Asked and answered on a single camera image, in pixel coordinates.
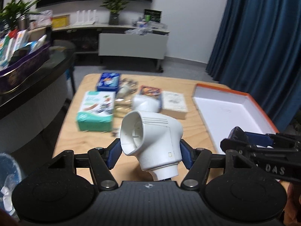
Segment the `blue curtain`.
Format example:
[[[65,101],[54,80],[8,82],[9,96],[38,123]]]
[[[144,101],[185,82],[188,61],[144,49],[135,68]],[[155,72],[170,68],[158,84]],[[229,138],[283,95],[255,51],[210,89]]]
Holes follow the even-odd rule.
[[[206,70],[284,131],[300,109],[300,0],[228,0]]]

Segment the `teal band-aid box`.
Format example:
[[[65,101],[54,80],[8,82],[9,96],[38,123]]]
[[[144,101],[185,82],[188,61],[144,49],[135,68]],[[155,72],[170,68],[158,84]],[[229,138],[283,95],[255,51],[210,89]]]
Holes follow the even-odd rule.
[[[87,91],[76,121],[80,131],[110,132],[113,129],[115,92]]]

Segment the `potted green plant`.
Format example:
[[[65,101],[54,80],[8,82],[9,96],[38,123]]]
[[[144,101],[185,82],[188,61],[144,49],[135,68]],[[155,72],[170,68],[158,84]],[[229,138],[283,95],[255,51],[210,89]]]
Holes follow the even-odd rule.
[[[109,10],[109,25],[119,25],[119,14],[129,3],[128,0],[103,0],[101,7]]]

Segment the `white tv cabinet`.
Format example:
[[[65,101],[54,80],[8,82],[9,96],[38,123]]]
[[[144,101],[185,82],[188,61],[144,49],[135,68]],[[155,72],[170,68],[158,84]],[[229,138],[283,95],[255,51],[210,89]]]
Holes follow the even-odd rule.
[[[166,29],[128,24],[75,24],[52,30],[55,40],[73,43],[78,55],[151,59],[159,73],[163,72],[162,61],[166,55],[169,33]]]

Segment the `blue trash bin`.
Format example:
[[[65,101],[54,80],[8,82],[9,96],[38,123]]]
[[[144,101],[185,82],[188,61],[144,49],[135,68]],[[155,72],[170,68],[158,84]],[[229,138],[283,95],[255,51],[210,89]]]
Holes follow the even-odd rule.
[[[16,160],[7,153],[1,153],[1,209],[14,219],[18,219],[12,204],[12,192],[22,181],[23,173]]]

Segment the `yellow box on cabinet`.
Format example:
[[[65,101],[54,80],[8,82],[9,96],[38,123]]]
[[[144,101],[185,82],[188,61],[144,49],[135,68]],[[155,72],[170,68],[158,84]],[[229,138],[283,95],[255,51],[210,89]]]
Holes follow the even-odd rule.
[[[70,15],[60,15],[60,16],[54,16],[52,18],[52,27],[53,28],[60,28],[60,27],[66,27],[70,25]]]

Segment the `black green display box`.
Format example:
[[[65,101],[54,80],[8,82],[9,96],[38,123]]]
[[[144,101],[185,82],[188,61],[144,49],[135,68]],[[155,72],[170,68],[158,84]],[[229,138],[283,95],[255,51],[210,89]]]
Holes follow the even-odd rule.
[[[145,9],[144,10],[144,19],[146,22],[153,21],[160,23],[161,22],[162,12],[158,10]]]

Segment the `white plastic bag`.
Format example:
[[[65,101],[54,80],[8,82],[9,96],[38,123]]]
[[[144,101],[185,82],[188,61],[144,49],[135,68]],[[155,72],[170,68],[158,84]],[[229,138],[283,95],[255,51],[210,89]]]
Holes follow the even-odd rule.
[[[52,25],[53,13],[52,10],[45,10],[38,12],[37,14],[30,14],[30,30],[39,27],[48,27]]]

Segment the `white small carton box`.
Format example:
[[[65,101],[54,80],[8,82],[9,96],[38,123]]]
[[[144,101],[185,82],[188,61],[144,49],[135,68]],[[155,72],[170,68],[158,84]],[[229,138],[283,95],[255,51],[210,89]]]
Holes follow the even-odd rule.
[[[176,119],[186,119],[188,109],[185,97],[182,93],[162,91],[161,93],[161,113]]]

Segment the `black round side table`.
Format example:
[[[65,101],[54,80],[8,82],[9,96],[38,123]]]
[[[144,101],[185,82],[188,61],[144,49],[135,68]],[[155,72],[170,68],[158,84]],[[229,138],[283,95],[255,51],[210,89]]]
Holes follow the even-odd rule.
[[[73,69],[75,45],[56,40],[49,56],[19,87],[1,95],[1,152],[15,152],[34,139],[67,100],[66,71]]]

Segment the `purple tray of boxes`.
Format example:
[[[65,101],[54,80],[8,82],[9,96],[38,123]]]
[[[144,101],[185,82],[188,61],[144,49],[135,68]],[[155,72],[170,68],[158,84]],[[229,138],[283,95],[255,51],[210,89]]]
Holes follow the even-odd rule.
[[[15,29],[1,39],[1,94],[18,88],[49,59],[48,33]]]

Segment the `white plug-in vaporizer with bottle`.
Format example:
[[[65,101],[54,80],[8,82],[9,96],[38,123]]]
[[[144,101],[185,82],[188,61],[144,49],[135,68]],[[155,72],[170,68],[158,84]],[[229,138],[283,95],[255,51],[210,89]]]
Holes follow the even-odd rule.
[[[123,118],[127,113],[138,110],[159,113],[161,102],[150,96],[134,94],[115,100],[114,116]]]

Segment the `orange white shallow box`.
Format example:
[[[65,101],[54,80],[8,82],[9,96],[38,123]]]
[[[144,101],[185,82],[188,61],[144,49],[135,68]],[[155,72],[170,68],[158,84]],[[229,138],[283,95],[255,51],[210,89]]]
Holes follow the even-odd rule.
[[[213,147],[219,154],[224,153],[220,142],[236,126],[259,134],[278,132],[274,123],[248,93],[198,83],[192,99]]]

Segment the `left potted plant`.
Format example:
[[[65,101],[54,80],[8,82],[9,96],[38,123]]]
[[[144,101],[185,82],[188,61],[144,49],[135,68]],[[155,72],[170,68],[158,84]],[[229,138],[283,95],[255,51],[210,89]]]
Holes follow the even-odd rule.
[[[38,14],[38,12],[30,11],[40,0],[24,2],[24,0],[11,0],[1,10],[1,23],[10,29],[15,30],[17,27],[17,20],[20,16],[29,14]]]

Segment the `dark playing card box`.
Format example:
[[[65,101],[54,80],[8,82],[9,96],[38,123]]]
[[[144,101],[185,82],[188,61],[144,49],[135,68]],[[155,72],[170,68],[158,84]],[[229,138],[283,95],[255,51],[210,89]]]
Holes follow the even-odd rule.
[[[141,102],[138,109],[159,113],[162,108],[161,93],[160,88],[142,85],[138,97]]]

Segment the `blue tissue pack box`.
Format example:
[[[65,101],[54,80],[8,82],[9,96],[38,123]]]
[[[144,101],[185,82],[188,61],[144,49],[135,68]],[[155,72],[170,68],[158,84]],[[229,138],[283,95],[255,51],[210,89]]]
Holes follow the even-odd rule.
[[[97,85],[97,91],[109,91],[117,93],[119,91],[120,74],[104,72],[101,74]]]

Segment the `white wifi router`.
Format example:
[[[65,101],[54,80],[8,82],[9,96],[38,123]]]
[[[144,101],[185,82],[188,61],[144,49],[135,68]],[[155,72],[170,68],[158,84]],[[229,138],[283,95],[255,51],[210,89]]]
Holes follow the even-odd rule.
[[[96,10],[77,11],[76,21],[73,26],[91,26],[96,21]]]

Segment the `clear liquid refill bottle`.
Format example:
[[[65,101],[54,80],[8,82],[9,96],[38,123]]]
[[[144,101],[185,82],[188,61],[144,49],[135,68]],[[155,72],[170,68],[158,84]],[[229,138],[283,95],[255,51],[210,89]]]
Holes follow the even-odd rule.
[[[119,90],[117,92],[118,98],[124,98],[138,89],[138,82],[130,78],[124,78],[120,81]]]

